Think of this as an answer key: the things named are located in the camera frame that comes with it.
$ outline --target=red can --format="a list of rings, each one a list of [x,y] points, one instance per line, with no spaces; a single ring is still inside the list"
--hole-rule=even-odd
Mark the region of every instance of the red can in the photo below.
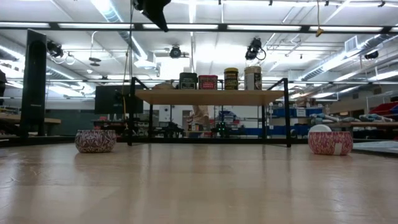
[[[199,75],[199,89],[200,90],[216,90],[217,79],[216,75]]]

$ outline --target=monitor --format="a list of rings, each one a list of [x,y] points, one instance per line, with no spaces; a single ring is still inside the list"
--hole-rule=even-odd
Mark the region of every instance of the monitor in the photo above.
[[[129,113],[131,101],[129,97],[130,86],[97,86],[95,90],[95,113],[96,114],[123,114],[123,95],[126,100],[126,113]],[[136,90],[143,89],[136,85]],[[136,97],[133,106],[135,113],[142,113],[144,102]]]

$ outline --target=table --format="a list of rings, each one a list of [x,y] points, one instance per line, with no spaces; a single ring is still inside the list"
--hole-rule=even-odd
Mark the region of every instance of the table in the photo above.
[[[19,114],[0,113],[0,119],[5,120],[8,123],[19,124],[19,122],[21,121],[21,116]],[[47,135],[51,136],[52,128],[54,127],[54,125],[61,124],[61,120],[55,118],[44,118],[44,123],[47,125]]]

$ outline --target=bowl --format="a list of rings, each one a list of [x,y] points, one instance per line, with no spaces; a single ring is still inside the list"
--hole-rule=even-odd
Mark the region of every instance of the bowl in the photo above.
[[[78,130],[75,145],[81,153],[111,152],[116,144],[114,130]]]
[[[344,156],[353,149],[353,138],[348,131],[310,132],[308,145],[314,154]]]

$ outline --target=black speaker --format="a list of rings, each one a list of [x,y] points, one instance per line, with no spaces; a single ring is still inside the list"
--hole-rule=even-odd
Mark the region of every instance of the black speaker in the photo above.
[[[37,126],[39,136],[44,136],[46,55],[47,36],[29,29],[20,124],[23,136],[33,126]]]

